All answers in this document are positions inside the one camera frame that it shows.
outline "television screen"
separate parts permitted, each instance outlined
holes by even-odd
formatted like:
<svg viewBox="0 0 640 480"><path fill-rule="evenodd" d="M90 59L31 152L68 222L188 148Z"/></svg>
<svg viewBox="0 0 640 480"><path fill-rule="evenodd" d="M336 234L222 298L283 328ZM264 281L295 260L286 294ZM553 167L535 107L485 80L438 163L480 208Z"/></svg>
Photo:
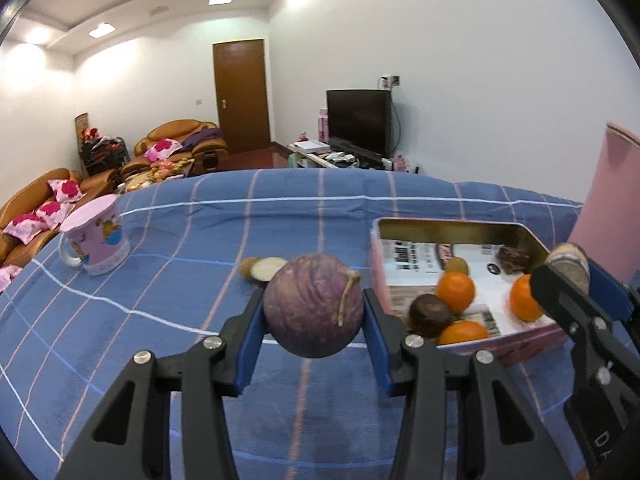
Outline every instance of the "television screen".
<svg viewBox="0 0 640 480"><path fill-rule="evenodd" d="M329 137L390 158L391 91L328 90Z"/></svg>

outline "leather armchair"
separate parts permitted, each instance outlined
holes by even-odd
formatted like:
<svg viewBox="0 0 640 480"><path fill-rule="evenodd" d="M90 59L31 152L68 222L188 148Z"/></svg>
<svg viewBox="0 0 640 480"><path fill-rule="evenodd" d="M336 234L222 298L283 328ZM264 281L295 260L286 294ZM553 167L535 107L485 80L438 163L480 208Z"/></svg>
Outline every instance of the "leather armchair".
<svg viewBox="0 0 640 480"><path fill-rule="evenodd" d="M148 171L152 165L143 155L146 150L151 148L158 140L174 139L178 142L184 142L191 134L199 132L204 128L216 127L214 123L201 122L195 119L180 119L158 126L155 130L146 134L146 137L135 145L133 149L135 157L121 168L120 176L125 180L133 174ZM188 158L193 157L195 163L191 173L199 175L215 171L218 167L218 161L222 158L227 158L228 155L229 153L224 139L209 139L203 140L190 152L181 152L170 156L169 160L177 161L185 156Z"/></svg>
<svg viewBox="0 0 640 480"><path fill-rule="evenodd" d="M70 178L80 185L80 189L85 195L76 202L75 210L94 198L112 193L118 180L118 171L105 171L84 180L79 173L65 168L57 168L45 173L30 184L27 184L0 209L0 230L7 227L14 218L31 212L45 202L52 200L53 192L47 184L47 180L52 178ZM13 264L24 267L58 232L58 229L44 231L27 245L21 243L17 238L2 234L0 236L0 264Z"/></svg>

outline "cup handle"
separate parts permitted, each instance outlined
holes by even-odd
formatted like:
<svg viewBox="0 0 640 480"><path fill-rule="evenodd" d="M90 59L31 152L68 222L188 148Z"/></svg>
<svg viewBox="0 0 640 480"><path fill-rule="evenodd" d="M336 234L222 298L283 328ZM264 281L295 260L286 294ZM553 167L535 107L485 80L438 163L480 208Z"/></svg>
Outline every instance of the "cup handle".
<svg viewBox="0 0 640 480"><path fill-rule="evenodd" d="M58 240L58 254L62 261L67 264L69 267L82 267L82 260L76 256L71 256L66 252L66 249L63 247L63 242L65 240L65 235L61 234L60 239Z"/></svg>

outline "orange fruit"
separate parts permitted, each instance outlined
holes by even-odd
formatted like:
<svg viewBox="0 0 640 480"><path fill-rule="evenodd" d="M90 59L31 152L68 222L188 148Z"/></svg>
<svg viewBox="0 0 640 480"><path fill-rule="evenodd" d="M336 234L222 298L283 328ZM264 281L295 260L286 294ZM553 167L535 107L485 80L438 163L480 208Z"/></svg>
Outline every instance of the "orange fruit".
<svg viewBox="0 0 640 480"><path fill-rule="evenodd" d="M456 321L440 332L436 339L437 345L450 345L466 341L477 341L489 337L489 331L475 321Z"/></svg>
<svg viewBox="0 0 640 480"><path fill-rule="evenodd" d="M513 285L509 293L511 311L523 321L535 321L542 316L542 309L531 295L530 274L523 274Z"/></svg>
<svg viewBox="0 0 640 480"><path fill-rule="evenodd" d="M436 296L446 303L454 314L461 314L476 296L474 280L462 272L445 272L436 285Z"/></svg>

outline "pink mug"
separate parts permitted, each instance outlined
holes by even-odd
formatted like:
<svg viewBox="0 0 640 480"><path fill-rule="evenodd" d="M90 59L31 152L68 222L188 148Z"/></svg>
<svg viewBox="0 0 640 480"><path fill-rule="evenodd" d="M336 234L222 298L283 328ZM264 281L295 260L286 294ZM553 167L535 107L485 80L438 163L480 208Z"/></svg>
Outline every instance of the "pink mug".
<svg viewBox="0 0 640 480"><path fill-rule="evenodd" d="M119 266L129 255L129 239L122 232L116 209L117 196L96 198L79 207L60 224L62 236L58 253L70 267L84 267L91 275L104 274ZM71 256L63 246L68 238L77 256Z"/></svg>

